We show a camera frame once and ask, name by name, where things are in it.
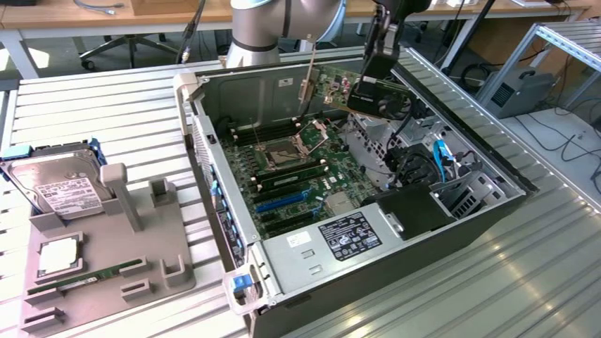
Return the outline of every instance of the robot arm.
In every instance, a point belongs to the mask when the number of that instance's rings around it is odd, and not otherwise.
[[[345,17],[345,0],[232,0],[230,5],[228,68],[277,63],[280,37],[329,41]]]
[[[398,59],[406,17],[422,12],[430,0],[373,0],[377,4],[365,44],[362,76],[383,79]]]

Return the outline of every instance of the hard drive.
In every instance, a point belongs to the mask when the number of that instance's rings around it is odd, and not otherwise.
[[[101,162],[100,147],[86,142],[36,150],[13,146],[2,153],[0,171],[37,213],[72,220],[102,212],[101,201],[113,198],[100,183]]]

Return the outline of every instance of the blue pcie slot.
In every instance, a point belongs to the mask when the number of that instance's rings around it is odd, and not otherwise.
[[[270,211],[273,209],[281,208],[282,206],[288,206],[293,203],[304,201],[306,199],[306,196],[309,195],[309,190],[305,190],[289,197],[285,197],[282,199],[278,199],[277,201],[272,201],[262,204],[261,206],[257,206],[254,208],[254,211],[257,213],[264,213],[265,211]]]

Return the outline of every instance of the chair wheel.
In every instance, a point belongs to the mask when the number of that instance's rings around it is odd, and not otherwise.
[[[92,60],[82,60],[81,61],[81,67],[84,67],[84,69],[86,69],[86,70],[93,70],[94,69],[93,61]]]

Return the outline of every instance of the power supply label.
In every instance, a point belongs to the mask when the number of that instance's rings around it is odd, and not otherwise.
[[[320,231],[338,261],[382,244],[361,212],[320,225]]]
[[[57,215],[77,213],[101,205],[86,177],[40,185],[36,190]]]

